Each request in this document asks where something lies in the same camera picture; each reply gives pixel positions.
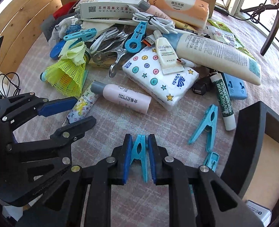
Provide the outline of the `teal clothespin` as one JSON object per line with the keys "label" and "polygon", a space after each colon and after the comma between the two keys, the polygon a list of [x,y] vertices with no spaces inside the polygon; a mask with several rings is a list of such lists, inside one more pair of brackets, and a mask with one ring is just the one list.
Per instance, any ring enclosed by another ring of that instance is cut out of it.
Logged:
{"label": "teal clothespin", "polygon": [[201,135],[203,131],[207,132],[206,141],[206,152],[212,152],[215,136],[216,136],[216,125],[217,125],[217,115],[218,107],[216,105],[211,105],[206,111],[203,119],[199,123],[196,130],[193,132],[189,138],[188,144],[193,144],[197,138]]}
{"label": "teal clothespin", "polygon": [[203,165],[210,168],[212,171],[215,172],[217,168],[217,164],[219,162],[220,155],[215,152],[209,152],[204,160]]}
{"label": "teal clothespin", "polygon": [[148,168],[147,168],[147,154],[146,154],[146,136],[137,135],[135,142],[131,150],[130,165],[134,160],[138,160],[141,163],[142,177],[144,182],[148,182]]}
{"label": "teal clothespin", "polygon": [[91,28],[88,30],[82,30],[78,32],[74,32],[68,35],[65,35],[63,40],[74,40],[74,39],[81,39],[82,41],[86,42],[90,40],[91,38],[94,38],[97,34],[97,30],[95,28]]}

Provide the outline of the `yellow plastic shuttlecock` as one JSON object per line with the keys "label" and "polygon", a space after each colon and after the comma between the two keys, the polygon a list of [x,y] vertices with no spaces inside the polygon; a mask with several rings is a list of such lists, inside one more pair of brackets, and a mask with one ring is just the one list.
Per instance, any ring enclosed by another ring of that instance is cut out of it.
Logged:
{"label": "yellow plastic shuttlecock", "polygon": [[40,79],[48,82],[58,92],[67,97],[78,97],[82,92],[85,63],[76,65],[70,59],[61,59],[46,68]]}

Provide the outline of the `green lens cloth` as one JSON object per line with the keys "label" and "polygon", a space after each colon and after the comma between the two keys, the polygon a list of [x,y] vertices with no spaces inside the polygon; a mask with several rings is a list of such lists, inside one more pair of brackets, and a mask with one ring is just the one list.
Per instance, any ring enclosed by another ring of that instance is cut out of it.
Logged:
{"label": "green lens cloth", "polygon": [[68,40],[65,42],[65,45],[59,54],[59,58],[69,59],[76,66],[85,64],[86,60],[84,59],[84,54],[87,47],[83,41],[78,42],[74,46],[70,47],[70,45],[72,45],[74,42],[76,42],[76,40]]}

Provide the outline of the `pink bottle grey cap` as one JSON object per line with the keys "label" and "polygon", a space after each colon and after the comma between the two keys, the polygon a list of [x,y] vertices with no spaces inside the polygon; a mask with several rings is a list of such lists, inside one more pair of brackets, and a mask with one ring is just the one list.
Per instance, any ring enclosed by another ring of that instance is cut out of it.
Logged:
{"label": "pink bottle grey cap", "polygon": [[91,84],[91,91],[102,95],[112,103],[130,108],[142,114],[147,114],[152,100],[151,96],[115,84],[104,84],[96,80]]}

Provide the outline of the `Vinda tissue pack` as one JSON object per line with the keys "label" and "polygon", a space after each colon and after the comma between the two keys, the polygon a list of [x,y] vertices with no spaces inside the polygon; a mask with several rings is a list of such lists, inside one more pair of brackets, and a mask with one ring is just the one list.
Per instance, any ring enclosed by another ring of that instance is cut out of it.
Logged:
{"label": "Vinda tissue pack", "polygon": [[181,72],[164,75],[154,46],[144,47],[123,64],[122,70],[168,111],[199,78],[199,73],[188,66]]}

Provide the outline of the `white printed box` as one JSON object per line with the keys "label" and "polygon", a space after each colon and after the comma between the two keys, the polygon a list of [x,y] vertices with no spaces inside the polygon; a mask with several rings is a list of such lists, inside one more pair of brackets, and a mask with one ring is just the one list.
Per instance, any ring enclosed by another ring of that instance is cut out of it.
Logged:
{"label": "white printed box", "polygon": [[133,12],[129,5],[135,7],[142,0],[80,0],[75,12],[81,19],[131,19]]}

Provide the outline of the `large cream lotion bottle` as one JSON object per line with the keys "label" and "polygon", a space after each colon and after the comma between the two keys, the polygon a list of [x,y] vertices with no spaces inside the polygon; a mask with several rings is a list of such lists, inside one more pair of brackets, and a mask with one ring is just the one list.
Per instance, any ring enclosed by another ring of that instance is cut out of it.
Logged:
{"label": "large cream lotion bottle", "polygon": [[238,49],[195,34],[164,34],[179,58],[261,85],[261,66]]}

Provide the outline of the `patterned paper tube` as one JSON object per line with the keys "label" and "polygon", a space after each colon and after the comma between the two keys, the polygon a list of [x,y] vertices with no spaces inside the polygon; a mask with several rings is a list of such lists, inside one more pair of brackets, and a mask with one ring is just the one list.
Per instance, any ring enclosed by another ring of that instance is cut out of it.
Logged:
{"label": "patterned paper tube", "polygon": [[70,110],[64,122],[62,123],[62,126],[67,126],[68,124],[82,120],[87,116],[89,110],[99,98],[99,94],[95,94],[91,91],[91,86],[92,83],[86,88],[82,96]]}

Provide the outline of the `teal clothespin on table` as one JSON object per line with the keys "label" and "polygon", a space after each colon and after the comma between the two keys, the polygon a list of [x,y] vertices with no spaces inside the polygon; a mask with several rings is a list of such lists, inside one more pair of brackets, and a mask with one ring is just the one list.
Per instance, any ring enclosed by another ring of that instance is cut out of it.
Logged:
{"label": "teal clothespin on table", "polygon": [[216,105],[211,105],[206,111],[203,119],[199,123],[196,130],[193,132],[189,138],[188,144],[193,144],[197,138],[201,135],[203,131],[207,132],[206,141],[206,152],[212,152],[215,136],[216,136],[216,125],[217,125],[217,115],[218,107]]}

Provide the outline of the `teal clothespin in pile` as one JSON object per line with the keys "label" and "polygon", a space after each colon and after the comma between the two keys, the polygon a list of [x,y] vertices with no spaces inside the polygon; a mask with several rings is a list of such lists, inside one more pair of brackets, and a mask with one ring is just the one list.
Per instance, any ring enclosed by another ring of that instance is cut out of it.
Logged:
{"label": "teal clothespin in pile", "polygon": [[86,42],[90,40],[91,38],[94,38],[97,34],[97,30],[95,28],[91,28],[88,30],[82,30],[78,32],[74,32],[68,35],[65,35],[63,40],[74,40],[74,39],[81,39],[82,41]]}

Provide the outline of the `green Mentholatum lip balm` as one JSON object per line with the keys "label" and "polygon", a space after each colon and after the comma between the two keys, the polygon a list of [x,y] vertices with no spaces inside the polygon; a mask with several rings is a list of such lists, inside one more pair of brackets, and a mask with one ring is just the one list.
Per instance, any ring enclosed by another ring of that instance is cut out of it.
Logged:
{"label": "green Mentholatum lip balm", "polygon": [[212,75],[210,79],[216,88],[217,99],[220,105],[225,129],[227,131],[232,131],[237,127],[237,125],[230,97],[224,84],[222,75],[220,73],[216,73]]}

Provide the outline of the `black storage tray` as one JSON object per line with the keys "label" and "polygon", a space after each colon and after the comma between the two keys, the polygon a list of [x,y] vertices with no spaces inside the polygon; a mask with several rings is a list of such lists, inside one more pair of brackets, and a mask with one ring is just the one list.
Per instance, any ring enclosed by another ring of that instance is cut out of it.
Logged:
{"label": "black storage tray", "polygon": [[[240,197],[248,192],[260,162],[264,136],[279,144],[279,115],[262,101],[240,110],[231,151],[221,179]],[[264,167],[279,173],[276,160]],[[279,195],[274,200],[270,226],[279,226]]]}

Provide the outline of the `red cloth pouch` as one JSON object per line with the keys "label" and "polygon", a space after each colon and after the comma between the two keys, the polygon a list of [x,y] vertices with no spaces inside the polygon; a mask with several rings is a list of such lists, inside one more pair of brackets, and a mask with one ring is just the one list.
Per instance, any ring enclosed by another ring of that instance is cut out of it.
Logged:
{"label": "red cloth pouch", "polygon": [[75,6],[76,2],[69,2],[65,5],[63,5],[61,8],[57,9],[54,13],[53,13],[53,17],[54,19],[58,19],[61,16],[70,14],[74,12],[74,6]]}

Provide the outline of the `small white cream tube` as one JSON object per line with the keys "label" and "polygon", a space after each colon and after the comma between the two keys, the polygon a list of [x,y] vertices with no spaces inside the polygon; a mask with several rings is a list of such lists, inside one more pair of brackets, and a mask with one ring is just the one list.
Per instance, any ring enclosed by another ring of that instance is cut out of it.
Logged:
{"label": "small white cream tube", "polygon": [[159,30],[155,30],[153,35],[163,75],[184,71],[184,67],[177,60],[177,54],[169,41],[163,37]]}

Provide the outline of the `blue phone stand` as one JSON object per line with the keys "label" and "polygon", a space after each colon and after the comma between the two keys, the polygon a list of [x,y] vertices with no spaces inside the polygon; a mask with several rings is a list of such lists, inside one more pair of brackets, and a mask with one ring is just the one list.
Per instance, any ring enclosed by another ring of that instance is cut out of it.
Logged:
{"label": "blue phone stand", "polygon": [[231,100],[245,100],[247,98],[247,91],[241,79],[227,73],[221,73],[221,75]]}

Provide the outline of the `white plastic case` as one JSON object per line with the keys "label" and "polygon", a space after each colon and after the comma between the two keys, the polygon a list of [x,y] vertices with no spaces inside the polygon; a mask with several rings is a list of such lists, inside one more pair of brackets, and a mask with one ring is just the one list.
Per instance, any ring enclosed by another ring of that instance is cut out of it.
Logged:
{"label": "white plastic case", "polygon": [[264,226],[269,226],[272,217],[272,211],[258,203],[247,200],[246,205],[258,216]]}

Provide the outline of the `green tube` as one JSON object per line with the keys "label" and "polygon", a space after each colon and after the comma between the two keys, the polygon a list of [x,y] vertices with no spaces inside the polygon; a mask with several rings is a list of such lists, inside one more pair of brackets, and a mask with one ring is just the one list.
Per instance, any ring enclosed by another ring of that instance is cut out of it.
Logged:
{"label": "green tube", "polygon": [[206,26],[208,34],[211,39],[232,46],[243,52],[247,56],[255,59],[253,55],[246,49],[240,40],[232,33],[232,31],[223,23],[208,19],[209,25]]}

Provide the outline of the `orange tissue pack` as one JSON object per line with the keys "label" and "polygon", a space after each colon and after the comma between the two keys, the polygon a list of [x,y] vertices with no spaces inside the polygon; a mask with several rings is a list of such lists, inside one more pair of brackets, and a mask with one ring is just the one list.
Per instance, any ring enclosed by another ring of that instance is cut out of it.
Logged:
{"label": "orange tissue pack", "polygon": [[170,18],[204,29],[209,17],[209,4],[202,0],[149,0]]}

